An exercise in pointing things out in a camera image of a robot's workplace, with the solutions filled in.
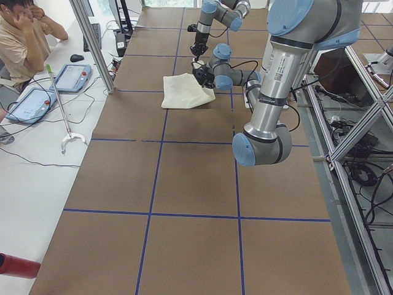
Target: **aluminum frame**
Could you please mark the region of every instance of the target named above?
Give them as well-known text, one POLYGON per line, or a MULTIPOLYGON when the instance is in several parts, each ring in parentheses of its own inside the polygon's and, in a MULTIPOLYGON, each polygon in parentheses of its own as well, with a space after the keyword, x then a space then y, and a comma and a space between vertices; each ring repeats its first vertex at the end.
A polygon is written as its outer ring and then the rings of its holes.
POLYGON ((95 64, 97 65, 99 75, 101 76, 105 84, 106 90, 110 94, 114 91, 113 80, 111 78, 111 75, 109 75, 109 71, 107 70, 103 54, 101 53, 101 49, 98 46, 94 32, 90 26, 90 21, 88 20, 86 8, 82 0, 69 0, 69 2, 78 21, 80 30, 82 31, 82 34, 87 41, 90 52, 93 55, 93 59, 95 64))

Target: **computer mouse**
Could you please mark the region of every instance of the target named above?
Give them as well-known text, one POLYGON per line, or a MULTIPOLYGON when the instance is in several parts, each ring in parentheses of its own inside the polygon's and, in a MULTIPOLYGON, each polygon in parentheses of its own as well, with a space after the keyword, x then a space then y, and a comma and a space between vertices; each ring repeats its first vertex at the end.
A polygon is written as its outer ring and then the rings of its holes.
POLYGON ((84 59, 85 59, 85 57, 83 55, 79 55, 79 54, 73 54, 69 58, 71 63, 76 63, 77 61, 84 60, 84 59))

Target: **person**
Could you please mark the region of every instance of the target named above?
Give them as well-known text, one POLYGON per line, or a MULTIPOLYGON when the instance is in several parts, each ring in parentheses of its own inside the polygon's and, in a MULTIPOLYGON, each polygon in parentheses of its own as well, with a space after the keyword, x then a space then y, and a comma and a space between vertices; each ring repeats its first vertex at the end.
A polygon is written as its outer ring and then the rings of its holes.
MULTIPOLYGON (((10 72, 14 87, 21 92, 44 70, 50 49, 45 35, 67 40, 64 28, 45 14, 33 0, 0 0, 0 59, 10 72)), ((0 121, 4 118, 0 111, 0 121)))

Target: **red object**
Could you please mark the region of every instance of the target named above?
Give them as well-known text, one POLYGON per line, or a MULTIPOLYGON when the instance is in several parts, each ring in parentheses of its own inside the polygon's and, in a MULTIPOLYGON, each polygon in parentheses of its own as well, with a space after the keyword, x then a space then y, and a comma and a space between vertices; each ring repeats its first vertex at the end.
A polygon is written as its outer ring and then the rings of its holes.
POLYGON ((35 278, 41 263, 0 253, 0 274, 11 277, 35 278))

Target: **table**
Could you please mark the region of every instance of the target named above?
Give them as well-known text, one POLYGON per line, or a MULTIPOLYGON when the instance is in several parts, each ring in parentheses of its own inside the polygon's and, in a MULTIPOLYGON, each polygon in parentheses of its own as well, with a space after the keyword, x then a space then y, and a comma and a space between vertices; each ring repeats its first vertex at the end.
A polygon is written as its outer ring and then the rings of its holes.
MULTIPOLYGON (((112 61, 116 54, 115 37, 111 30, 105 31, 108 20, 101 20, 101 34, 103 34, 103 56, 106 64, 112 61)), ((72 124, 71 128, 83 134, 90 142, 91 133, 103 109, 107 93, 99 72, 94 65, 90 52, 83 52, 83 39, 78 23, 75 21, 68 29, 69 39, 59 42, 52 50, 45 63, 51 65, 56 74, 65 63, 70 63, 69 57, 78 53, 85 57, 80 64, 90 64, 93 68, 92 75, 84 90, 89 87, 87 95, 62 95, 64 109, 68 119, 79 122, 87 112, 85 119, 80 124, 72 124)), ((46 71, 38 73, 35 80, 48 77, 46 71)), ((48 89, 50 81, 40 82, 41 86, 48 89)), ((54 105, 53 111, 48 113, 44 120, 61 120, 61 112, 54 105)), ((4 119, 2 125, 9 124, 4 119)), ((13 124, 6 126, 10 133, 25 129, 23 125, 13 124)), ((79 166, 85 152, 86 145, 81 141, 68 143, 65 155, 61 154, 61 140, 66 136, 64 122, 41 122, 16 134, 15 141, 3 149, 16 153, 34 162, 56 163, 60 165, 79 166)), ((15 155, 0 151, 0 236, 1 252, 42 262, 50 239, 56 228, 57 221, 63 210, 71 186, 78 172, 77 167, 43 167, 32 165, 15 155)), ((0 286, 3 294, 25 295, 29 293, 34 280, 0 276, 0 286)))

